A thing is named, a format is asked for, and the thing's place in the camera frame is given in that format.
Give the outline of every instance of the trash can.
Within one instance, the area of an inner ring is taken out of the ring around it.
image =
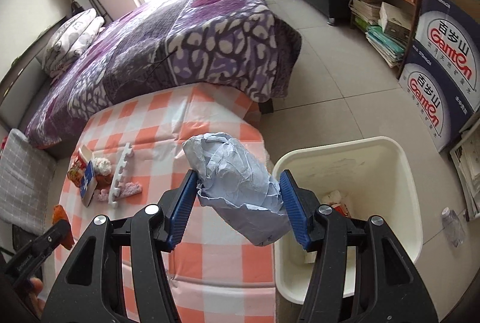
[[[415,263],[423,245],[422,221],[413,176],[404,150],[388,137],[298,149],[283,156],[273,176],[288,169],[300,188],[317,198],[334,191],[348,195],[351,215],[368,220],[380,215],[393,230]],[[310,282],[312,263],[304,263],[304,252],[292,231],[274,245],[275,282],[288,301],[303,304]],[[347,253],[344,297],[355,291],[355,248]]]

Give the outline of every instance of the patterned bedspread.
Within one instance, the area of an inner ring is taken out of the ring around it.
[[[196,82],[256,102],[285,97],[301,43],[265,0],[146,3],[105,29],[52,87],[26,136],[47,148],[79,137],[100,110]]]

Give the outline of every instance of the orange and white tablecloth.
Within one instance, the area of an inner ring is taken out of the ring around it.
[[[83,206],[78,188],[66,179],[60,199],[78,240],[98,214],[129,217],[163,192],[177,188],[190,166],[182,143],[197,134],[226,132],[261,161],[263,139],[246,120],[259,120],[258,105],[225,86],[195,84],[134,98],[95,114],[78,142],[115,165],[123,146],[133,144],[132,182],[143,193],[119,202],[117,209],[92,200]],[[69,251],[55,251],[58,273]],[[138,320],[129,248],[124,248],[125,303]],[[212,208],[196,200],[182,243],[163,255],[170,287],[183,323],[273,323],[275,284],[272,246],[255,247],[230,228]]]

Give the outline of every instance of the crumpled paper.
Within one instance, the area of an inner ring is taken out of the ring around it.
[[[265,165],[229,134],[207,133],[183,143],[198,173],[198,199],[255,246],[267,246],[290,229],[280,185]]]

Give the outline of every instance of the clear plastic bottle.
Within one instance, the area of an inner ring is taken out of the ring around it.
[[[465,240],[465,231],[454,210],[445,208],[442,212],[442,224],[447,239],[454,247],[460,246]]]

